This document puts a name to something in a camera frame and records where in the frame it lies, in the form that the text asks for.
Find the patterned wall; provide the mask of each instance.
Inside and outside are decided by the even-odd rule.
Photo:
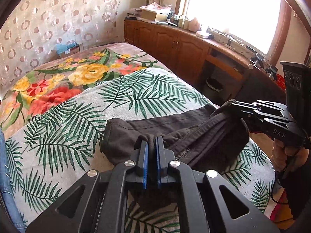
[[[119,41],[121,0],[22,0],[0,30],[0,98],[19,77],[58,58],[56,44]]]

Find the window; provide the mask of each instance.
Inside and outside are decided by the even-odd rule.
[[[281,0],[186,0],[183,12],[207,28],[232,34],[268,54],[279,20]]]

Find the floral blanket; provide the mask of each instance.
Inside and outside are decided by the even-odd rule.
[[[74,72],[69,76],[77,80],[72,78],[66,83],[72,83],[72,89],[82,90],[74,87],[83,85],[74,86],[74,83],[79,84],[83,79]],[[27,92],[29,87],[25,88],[17,93]],[[212,105],[176,75],[164,69],[147,68],[99,82],[97,86],[31,118],[27,125],[6,140],[8,175],[23,220],[27,225],[31,223],[86,171],[97,169],[101,172],[113,168],[99,150],[108,119],[167,116],[206,104]],[[223,176],[258,209],[265,210],[274,169],[251,139]],[[129,199],[125,232],[180,232],[176,208],[176,204],[171,204],[150,214]]]
[[[127,43],[96,47],[43,64],[21,78],[4,96],[0,105],[0,127],[7,139],[31,117],[94,87],[95,83],[148,67],[168,70]]]

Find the denim fabric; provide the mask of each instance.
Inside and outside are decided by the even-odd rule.
[[[10,214],[14,226],[24,233],[26,226],[23,223],[21,214],[19,213],[14,197],[12,194],[12,188],[10,185],[10,177],[7,168],[7,155],[5,152],[5,141],[2,130],[0,129],[0,191],[2,193],[4,202],[7,206],[7,210]]]

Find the metal screw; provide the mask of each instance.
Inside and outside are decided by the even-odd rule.
[[[215,178],[218,175],[218,173],[215,170],[208,170],[206,174],[211,178]]]
[[[170,164],[171,166],[173,166],[173,167],[178,167],[178,166],[180,166],[180,162],[177,161],[177,160],[173,160],[173,161],[171,161],[169,164]]]
[[[134,161],[133,160],[127,160],[124,162],[125,166],[134,166]]]
[[[87,175],[88,175],[89,177],[95,177],[95,176],[97,175],[97,171],[96,171],[96,170],[89,170],[89,171],[87,172]]]

